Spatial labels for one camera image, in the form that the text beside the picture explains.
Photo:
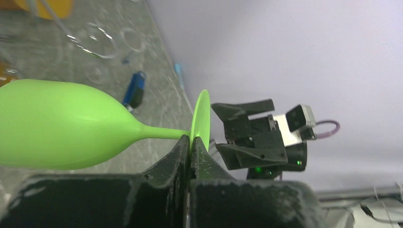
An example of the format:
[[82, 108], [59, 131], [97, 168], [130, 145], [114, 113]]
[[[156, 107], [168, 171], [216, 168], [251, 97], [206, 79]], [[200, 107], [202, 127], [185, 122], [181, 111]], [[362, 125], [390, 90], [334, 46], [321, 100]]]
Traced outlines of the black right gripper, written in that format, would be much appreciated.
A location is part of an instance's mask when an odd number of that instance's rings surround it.
[[284, 115], [249, 119], [250, 115], [275, 110], [272, 99], [251, 103], [214, 103], [212, 110], [222, 121], [225, 139], [250, 138], [248, 146], [220, 143], [216, 148], [228, 168], [249, 172], [303, 172], [307, 166], [307, 142], [290, 133]]

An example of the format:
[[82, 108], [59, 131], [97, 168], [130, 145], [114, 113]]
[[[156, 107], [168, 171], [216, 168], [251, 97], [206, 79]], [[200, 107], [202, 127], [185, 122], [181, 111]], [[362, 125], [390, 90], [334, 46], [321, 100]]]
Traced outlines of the green plastic wine glass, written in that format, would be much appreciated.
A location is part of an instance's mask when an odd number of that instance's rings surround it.
[[210, 96], [199, 94], [191, 129], [138, 121], [109, 94], [83, 84], [21, 79], [0, 89], [0, 163], [77, 170], [106, 162], [143, 139], [210, 139]]

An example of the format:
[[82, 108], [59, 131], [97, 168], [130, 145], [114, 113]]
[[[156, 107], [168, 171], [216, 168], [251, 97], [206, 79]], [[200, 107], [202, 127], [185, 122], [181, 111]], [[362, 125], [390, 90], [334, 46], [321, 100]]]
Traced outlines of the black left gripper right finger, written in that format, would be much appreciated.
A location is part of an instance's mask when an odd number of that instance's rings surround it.
[[190, 228], [325, 228], [313, 190], [300, 181], [237, 180], [192, 143]]

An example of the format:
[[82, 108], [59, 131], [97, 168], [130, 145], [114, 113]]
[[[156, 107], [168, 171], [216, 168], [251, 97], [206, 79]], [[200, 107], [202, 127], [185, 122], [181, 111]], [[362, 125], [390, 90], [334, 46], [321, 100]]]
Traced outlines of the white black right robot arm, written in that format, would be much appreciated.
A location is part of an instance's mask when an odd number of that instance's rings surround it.
[[285, 121], [268, 114], [275, 110], [272, 99], [243, 104], [214, 103], [212, 110], [222, 121], [226, 143], [216, 149], [228, 170], [248, 169], [247, 179], [275, 179], [284, 171], [302, 172], [307, 165], [307, 142], [289, 142]]

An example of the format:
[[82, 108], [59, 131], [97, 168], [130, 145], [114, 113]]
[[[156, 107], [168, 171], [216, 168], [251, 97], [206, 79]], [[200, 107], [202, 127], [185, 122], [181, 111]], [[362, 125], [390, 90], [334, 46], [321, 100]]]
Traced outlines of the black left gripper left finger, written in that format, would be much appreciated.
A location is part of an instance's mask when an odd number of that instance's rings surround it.
[[138, 174], [40, 174], [27, 178], [3, 228], [182, 228], [189, 137]]

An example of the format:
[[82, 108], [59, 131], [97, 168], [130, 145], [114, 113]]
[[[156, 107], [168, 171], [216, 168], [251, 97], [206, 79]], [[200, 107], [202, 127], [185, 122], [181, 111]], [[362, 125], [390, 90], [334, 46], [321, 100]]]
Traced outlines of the yellow plastic wine glass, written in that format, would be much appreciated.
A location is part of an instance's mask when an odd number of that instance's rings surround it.
[[54, 20], [68, 18], [72, 11], [74, 0], [13, 0], [19, 8], [42, 19]]

